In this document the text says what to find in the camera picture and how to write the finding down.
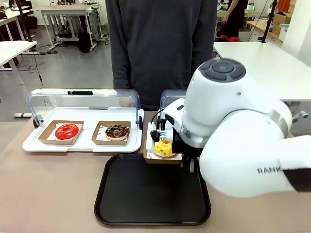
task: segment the white pillar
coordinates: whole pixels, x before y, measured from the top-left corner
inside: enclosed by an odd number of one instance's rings
[[[282,49],[311,67],[311,0],[297,0]]]

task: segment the chocolate donut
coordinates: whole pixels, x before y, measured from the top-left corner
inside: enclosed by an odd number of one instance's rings
[[[111,141],[122,141],[128,136],[128,128],[124,125],[112,125],[106,129],[106,137]]]

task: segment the sleeve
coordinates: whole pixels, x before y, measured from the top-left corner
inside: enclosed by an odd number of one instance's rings
[[[212,58],[217,16],[217,0],[202,0],[200,15],[192,35],[191,75]]]
[[[129,89],[130,62],[118,0],[105,0],[111,46],[114,89]]]

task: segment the white tray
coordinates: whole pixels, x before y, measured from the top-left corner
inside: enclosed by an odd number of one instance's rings
[[[144,111],[140,109],[138,116],[144,118]],[[53,120],[79,120],[84,121],[81,134],[74,145],[48,145],[38,140],[39,136]],[[92,141],[92,135],[100,120],[130,121],[131,131],[126,146],[96,145]],[[58,107],[52,109],[44,118],[44,122],[34,129],[23,143],[25,151],[42,152],[125,152],[137,151],[141,146],[142,130],[136,125],[136,111],[134,108],[66,108]]]

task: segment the gray button pad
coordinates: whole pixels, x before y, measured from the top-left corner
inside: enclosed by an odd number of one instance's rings
[[[246,69],[241,63],[228,58],[211,59],[204,62],[199,70],[207,79],[221,83],[237,81],[246,74]]]

